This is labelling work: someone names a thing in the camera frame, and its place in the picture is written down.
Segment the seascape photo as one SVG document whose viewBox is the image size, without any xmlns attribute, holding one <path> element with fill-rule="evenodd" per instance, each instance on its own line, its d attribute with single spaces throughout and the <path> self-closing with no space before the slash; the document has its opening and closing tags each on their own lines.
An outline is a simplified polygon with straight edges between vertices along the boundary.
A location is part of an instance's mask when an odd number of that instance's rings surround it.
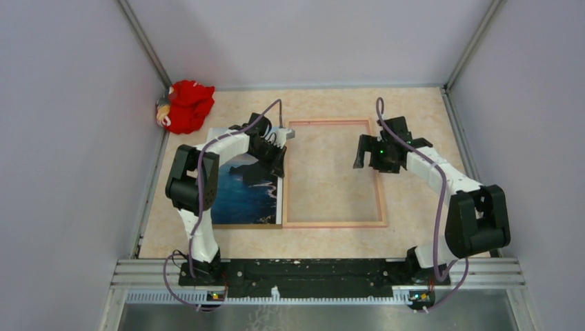
<svg viewBox="0 0 585 331">
<path fill-rule="evenodd" d="M 217 197 L 211 207 L 213 228 L 282 228 L 282 182 L 249 154 L 227 161 L 219 167 Z"/>
</svg>

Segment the pink wooden picture frame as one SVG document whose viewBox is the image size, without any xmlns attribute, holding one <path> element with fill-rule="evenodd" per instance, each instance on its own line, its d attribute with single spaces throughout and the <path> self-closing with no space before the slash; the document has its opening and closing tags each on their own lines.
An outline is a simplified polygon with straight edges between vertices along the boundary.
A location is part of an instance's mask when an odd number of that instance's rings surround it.
<svg viewBox="0 0 585 331">
<path fill-rule="evenodd" d="M 386 201 L 379 175 L 353 167 L 368 118 L 291 119 L 282 181 L 284 228 L 383 228 Z"/>
</svg>

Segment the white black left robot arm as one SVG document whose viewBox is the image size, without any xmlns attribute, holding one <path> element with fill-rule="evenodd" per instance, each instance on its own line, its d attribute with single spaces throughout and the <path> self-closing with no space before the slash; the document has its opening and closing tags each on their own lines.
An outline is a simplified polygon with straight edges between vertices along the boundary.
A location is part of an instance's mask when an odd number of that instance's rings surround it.
<svg viewBox="0 0 585 331">
<path fill-rule="evenodd" d="M 262 114 L 248 122 L 213 129 L 205 143 L 177 148 L 165 187 L 188 238 L 187 273 L 205 285 L 221 276 L 221 253 L 212 229 L 212 207 L 219 196 L 221 171 L 247 186 L 283 179 L 286 144 L 295 131 L 274 128 Z"/>
</svg>

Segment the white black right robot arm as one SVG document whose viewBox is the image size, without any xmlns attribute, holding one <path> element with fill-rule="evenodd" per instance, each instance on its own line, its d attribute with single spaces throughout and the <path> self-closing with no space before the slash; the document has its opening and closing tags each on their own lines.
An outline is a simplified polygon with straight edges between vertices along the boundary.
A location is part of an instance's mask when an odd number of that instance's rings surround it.
<svg viewBox="0 0 585 331">
<path fill-rule="evenodd" d="M 484 185 L 460 172 L 425 138 L 413 138 L 404 117 L 378 121 L 374 137 L 359 137 L 355 169 L 365 166 L 380 173 L 406 170 L 439 196 L 433 239 L 406 253 L 404 274 L 414 284 L 430 277 L 443 281 L 455 262 L 510 244 L 511 234 L 504 190 Z"/>
</svg>

